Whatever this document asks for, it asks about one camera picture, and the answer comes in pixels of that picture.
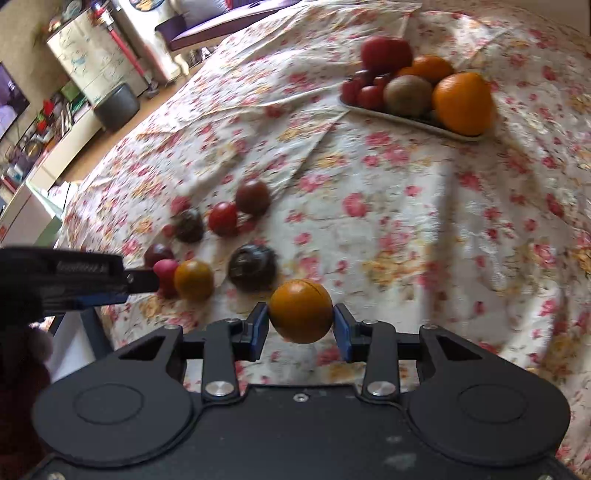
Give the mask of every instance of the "wall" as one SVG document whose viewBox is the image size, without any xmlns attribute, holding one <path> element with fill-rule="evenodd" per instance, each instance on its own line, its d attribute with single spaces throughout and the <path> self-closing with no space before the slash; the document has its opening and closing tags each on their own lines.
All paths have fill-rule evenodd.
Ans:
<svg viewBox="0 0 591 480">
<path fill-rule="evenodd" d="M 35 119 L 43 99 L 68 81 L 47 45 L 37 38 L 61 8 L 61 0 L 9 0 L 0 9 L 0 61 L 30 103 L 0 142 L 0 159 Z"/>
</svg>

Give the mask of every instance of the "tv screen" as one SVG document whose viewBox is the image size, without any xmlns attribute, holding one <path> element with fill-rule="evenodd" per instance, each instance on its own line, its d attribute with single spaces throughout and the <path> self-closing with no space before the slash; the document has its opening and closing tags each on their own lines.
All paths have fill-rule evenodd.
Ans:
<svg viewBox="0 0 591 480">
<path fill-rule="evenodd" d="M 0 140 L 28 106 L 28 100 L 0 62 Z"/>
</svg>

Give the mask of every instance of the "gray stool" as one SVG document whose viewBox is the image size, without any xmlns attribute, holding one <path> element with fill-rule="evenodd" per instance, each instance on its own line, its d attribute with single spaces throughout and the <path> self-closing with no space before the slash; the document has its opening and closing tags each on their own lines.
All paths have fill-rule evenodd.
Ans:
<svg viewBox="0 0 591 480">
<path fill-rule="evenodd" d="M 97 118 L 110 132 L 116 132 L 139 112 L 139 100 L 127 83 L 117 85 L 94 108 Z"/>
</svg>

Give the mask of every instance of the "red vacuum cleaner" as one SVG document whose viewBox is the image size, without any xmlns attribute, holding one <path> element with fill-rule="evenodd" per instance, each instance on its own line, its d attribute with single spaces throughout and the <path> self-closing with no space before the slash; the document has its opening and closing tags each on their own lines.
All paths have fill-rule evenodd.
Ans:
<svg viewBox="0 0 591 480">
<path fill-rule="evenodd" d="M 145 70 L 139 64 L 138 59 L 135 57 L 133 52 L 129 49 L 129 47 L 125 44 L 123 39 L 119 36 L 119 34 L 114 29 L 115 20 L 109 13 L 109 11 L 101 4 L 93 4 L 92 11 L 94 12 L 95 21 L 98 25 L 103 25 L 113 40 L 117 43 L 123 54 L 128 58 L 131 64 L 134 66 L 135 70 L 139 73 L 139 75 L 144 79 L 146 84 L 148 85 L 148 89 L 145 92 L 145 95 L 149 98 L 152 98 L 158 94 L 158 82 L 146 74 Z"/>
</svg>

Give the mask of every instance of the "red tomato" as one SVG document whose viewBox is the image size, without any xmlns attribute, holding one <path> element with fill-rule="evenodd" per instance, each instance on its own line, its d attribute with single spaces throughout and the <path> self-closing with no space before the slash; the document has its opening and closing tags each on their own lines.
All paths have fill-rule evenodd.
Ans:
<svg viewBox="0 0 591 480">
<path fill-rule="evenodd" d="M 377 85 L 364 87 L 357 96 L 357 102 L 361 108 L 384 110 L 384 89 Z"/>
<path fill-rule="evenodd" d="M 379 77 L 374 78 L 374 85 L 381 87 L 381 88 L 386 88 L 386 85 L 388 84 L 388 82 L 391 79 L 392 79 L 392 76 L 390 74 L 380 75 Z"/>
<path fill-rule="evenodd" d="M 353 80 L 345 80 L 340 86 L 340 99 L 347 105 L 357 105 L 357 96 L 361 87 Z"/>
<path fill-rule="evenodd" d="M 359 84 L 359 88 L 363 88 L 374 82 L 374 76 L 369 70 L 359 70 L 353 75 L 353 80 Z"/>
<path fill-rule="evenodd" d="M 212 208 L 207 221 L 209 229 L 219 236 L 238 233 L 238 210 L 235 203 L 220 202 Z"/>
<path fill-rule="evenodd" d="M 406 40 L 379 35 L 363 41 L 361 62 L 375 75 L 395 73 L 412 65 L 413 52 Z"/>
<path fill-rule="evenodd" d="M 174 288 L 174 273 L 177 271 L 178 262 L 170 258 L 158 260 L 154 264 L 154 273 L 160 280 L 160 289 L 158 292 L 165 298 L 170 299 L 177 295 Z"/>
</svg>

